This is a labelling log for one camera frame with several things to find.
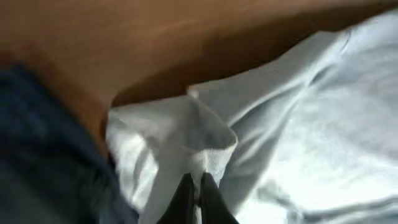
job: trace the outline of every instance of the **white towel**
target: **white towel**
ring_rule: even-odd
[[[139,223],[204,171],[242,224],[398,222],[398,10],[185,96],[113,108],[107,142]]]

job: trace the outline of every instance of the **white cloth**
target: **white cloth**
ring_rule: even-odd
[[[139,223],[204,171],[241,224],[398,223],[398,10],[186,96],[113,108],[107,142]]]

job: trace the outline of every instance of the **wooden floor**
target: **wooden floor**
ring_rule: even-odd
[[[37,71],[103,154],[111,105],[269,62],[317,30],[386,9],[377,0],[18,0],[0,2],[0,51]]]

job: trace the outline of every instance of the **wrinkled fabric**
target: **wrinkled fabric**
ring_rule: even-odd
[[[240,223],[397,223],[397,115],[394,10],[185,96],[114,108],[107,141],[140,223],[187,172],[211,173]]]
[[[24,67],[0,71],[2,223],[137,223],[88,133]]]

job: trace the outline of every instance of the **black object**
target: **black object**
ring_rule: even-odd
[[[190,174],[182,177],[172,201],[157,224],[192,224],[195,188]],[[196,202],[201,207],[204,224],[239,224],[229,212],[218,187],[209,173],[204,173],[200,183],[200,196]]]
[[[24,67],[0,70],[2,223],[135,224],[112,168]]]

